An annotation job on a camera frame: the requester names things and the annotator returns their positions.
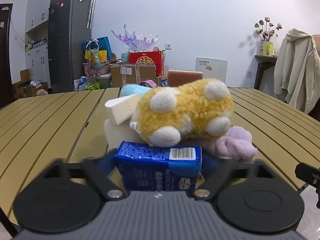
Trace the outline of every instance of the yellow stuffed animal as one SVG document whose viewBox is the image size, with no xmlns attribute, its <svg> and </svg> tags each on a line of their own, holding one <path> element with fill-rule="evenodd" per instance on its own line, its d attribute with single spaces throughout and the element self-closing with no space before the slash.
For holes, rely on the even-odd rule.
<svg viewBox="0 0 320 240">
<path fill-rule="evenodd" d="M 130 127 L 150 146 L 171 147 L 184 138 L 217 138 L 231 127 L 232 96 L 217 79 L 149 90 Z"/>
</svg>

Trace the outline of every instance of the refrigerator door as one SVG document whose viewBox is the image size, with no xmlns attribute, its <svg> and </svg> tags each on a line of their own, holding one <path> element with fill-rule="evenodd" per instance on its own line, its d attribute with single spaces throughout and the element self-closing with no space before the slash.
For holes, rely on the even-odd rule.
<svg viewBox="0 0 320 240">
<path fill-rule="evenodd" d="M 52 93 L 71 92 L 74 90 L 71 65 L 71 56 L 49 60 Z"/>
<path fill-rule="evenodd" d="M 50 0 L 48 41 L 71 34 L 73 0 Z"/>
<path fill-rule="evenodd" d="M 71 55 L 71 35 L 48 42 L 48 57 L 54 59 Z"/>
</svg>

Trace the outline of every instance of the red gift box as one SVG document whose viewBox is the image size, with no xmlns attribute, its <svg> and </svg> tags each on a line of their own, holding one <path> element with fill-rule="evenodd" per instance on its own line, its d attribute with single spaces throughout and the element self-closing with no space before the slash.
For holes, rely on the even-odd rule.
<svg viewBox="0 0 320 240">
<path fill-rule="evenodd" d="M 146 63 L 156 64 L 156 76 L 163 75 L 163 52 L 162 51 L 146 51 L 129 53 L 129 63 Z"/>
</svg>

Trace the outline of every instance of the cream colored jacket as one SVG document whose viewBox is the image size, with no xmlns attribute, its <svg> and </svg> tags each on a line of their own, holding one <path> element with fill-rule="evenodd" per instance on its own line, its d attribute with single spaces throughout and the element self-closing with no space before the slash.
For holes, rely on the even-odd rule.
<svg viewBox="0 0 320 240">
<path fill-rule="evenodd" d="M 292 29 L 282 41 L 274 73 L 275 97 L 308 114 L 320 97 L 320 57 L 311 35 Z"/>
</svg>

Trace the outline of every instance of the pink plush toy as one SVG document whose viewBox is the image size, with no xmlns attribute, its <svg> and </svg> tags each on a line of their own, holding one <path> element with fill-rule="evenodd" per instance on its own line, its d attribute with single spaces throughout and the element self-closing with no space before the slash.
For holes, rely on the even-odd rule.
<svg viewBox="0 0 320 240">
<path fill-rule="evenodd" d="M 252 145 L 252 135 L 240 126 L 231 127 L 226 135 L 218 139 L 186 139 L 184 146 L 199 146 L 212 156 L 239 161 L 250 161 L 258 153 Z"/>
</svg>

